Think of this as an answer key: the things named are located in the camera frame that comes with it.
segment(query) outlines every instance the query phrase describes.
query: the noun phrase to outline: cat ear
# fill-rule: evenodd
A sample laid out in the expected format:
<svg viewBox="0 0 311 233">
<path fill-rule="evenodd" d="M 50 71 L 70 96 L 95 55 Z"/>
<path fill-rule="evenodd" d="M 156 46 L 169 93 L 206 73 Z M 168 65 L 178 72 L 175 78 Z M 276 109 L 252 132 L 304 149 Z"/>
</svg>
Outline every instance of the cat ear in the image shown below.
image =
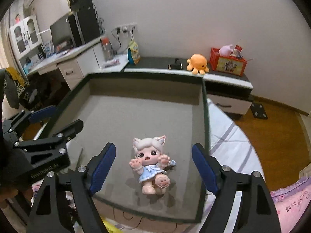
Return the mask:
<svg viewBox="0 0 311 233">
<path fill-rule="evenodd" d="M 134 148 L 134 151 L 137 152 L 137 148 L 136 146 L 138 145 L 138 143 L 141 141 L 141 139 L 139 138 L 134 138 L 133 140 L 133 148 Z"/>
<path fill-rule="evenodd" d="M 165 143 L 166 136 L 164 135 L 162 137 L 154 137 L 153 139 L 158 140 L 159 143 L 163 146 Z"/>
</svg>

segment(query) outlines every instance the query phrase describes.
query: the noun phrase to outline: doll's white hair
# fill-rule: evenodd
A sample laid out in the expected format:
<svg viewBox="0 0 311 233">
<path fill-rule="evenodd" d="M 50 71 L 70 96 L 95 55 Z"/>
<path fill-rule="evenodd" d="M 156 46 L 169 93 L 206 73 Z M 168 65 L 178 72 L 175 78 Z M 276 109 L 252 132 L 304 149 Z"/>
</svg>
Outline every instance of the doll's white hair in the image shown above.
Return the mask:
<svg viewBox="0 0 311 233">
<path fill-rule="evenodd" d="M 133 148 L 135 153 L 137 154 L 140 150 L 144 148 L 148 148 L 150 146 L 153 146 L 156 148 L 160 153 L 163 152 L 163 145 L 165 143 L 166 136 L 162 137 L 154 137 L 154 138 L 144 138 L 144 139 L 139 139 L 139 138 L 134 138 L 133 140 Z"/>
</svg>

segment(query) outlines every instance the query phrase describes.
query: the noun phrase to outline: black countertop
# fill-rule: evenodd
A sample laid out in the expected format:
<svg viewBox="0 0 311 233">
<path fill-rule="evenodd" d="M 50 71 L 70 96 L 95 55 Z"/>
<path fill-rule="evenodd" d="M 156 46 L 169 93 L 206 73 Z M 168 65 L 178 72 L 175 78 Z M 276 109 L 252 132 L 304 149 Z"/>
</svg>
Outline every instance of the black countertop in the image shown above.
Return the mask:
<svg viewBox="0 0 311 233">
<path fill-rule="evenodd" d="M 183 70 L 187 71 L 187 68 L 186 68 L 188 65 L 187 60 L 186 59 L 180 59 L 180 61 L 183 64 Z M 127 68 L 168 69 L 168 65 L 172 64 L 172 63 L 174 63 L 174 58 L 141 57 L 141 59 L 137 65 L 127 64 L 124 69 L 127 69 Z M 230 77 L 230 78 L 239 79 L 239 80 L 249 82 L 249 80 L 245 74 L 243 74 L 243 76 L 237 76 L 234 74 L 228 74 L 228 73 L 213 71 L 210 63 L 208 63 L 207 66 L 210 69 L 208 72 L 209 74 L 215 74 L 215 75 Z"/>
</svg>

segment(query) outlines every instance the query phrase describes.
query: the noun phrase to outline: box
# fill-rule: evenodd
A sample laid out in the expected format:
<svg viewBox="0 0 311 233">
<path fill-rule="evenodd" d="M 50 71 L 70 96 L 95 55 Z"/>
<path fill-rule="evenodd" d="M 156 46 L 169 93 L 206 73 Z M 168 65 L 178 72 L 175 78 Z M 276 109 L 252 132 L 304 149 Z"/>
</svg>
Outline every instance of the box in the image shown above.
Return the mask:
<svg viewBox="0 0 311 233">
<path fill-rule="evenodd" d="M 219 54 L 219 49 L 211 49 L 210 63 L 214 71 L 225 72 L 243 76 L 247 61 L 244 58 L 224 57 Z"/>
<path fill-rule="evenodd" d="M 206 189 L 191 148 L 201 143 L 208 153 L 210 147 L 202 77 L 135 72 L 88 74 L 58 105 L 40 138 L 51 136 L 76 119 L 84 122 L 75 138 L 83 147 L 81 165 L 98 155 L 106 143 L 116 146 L 115 161 L 102 189 L 94 196 L 103 217 L 150 232 L 174 233 L 201 221 Z M 166 194 L 149 197 L 142 194 L 139 176 L 129 166 L 134 158 L 133 138 L 161 135 L 167 137 L 164 153 L 176 161 L 176 166 L 167 172 L 171 185 Z"/>
</svg>

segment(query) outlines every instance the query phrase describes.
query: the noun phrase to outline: orange octopus plush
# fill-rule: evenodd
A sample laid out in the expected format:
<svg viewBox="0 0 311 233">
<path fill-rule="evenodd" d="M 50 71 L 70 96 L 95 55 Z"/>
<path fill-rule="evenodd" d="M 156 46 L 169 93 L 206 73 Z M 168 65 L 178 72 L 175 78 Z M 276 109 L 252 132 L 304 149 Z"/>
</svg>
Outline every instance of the orange octopus plush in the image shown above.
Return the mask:
<svg viewBox="0 0 311 233">
<path fill-rule="evenodd" d="M 187 66 L 187 70 L 191 71 L 193 74 L 200 74 L 208 73 L 209 69 L 207 67 L 207 59 L 201 54 L 193 54 L 190 59 L 187 60 L 189 65 Z"/>
</svg>

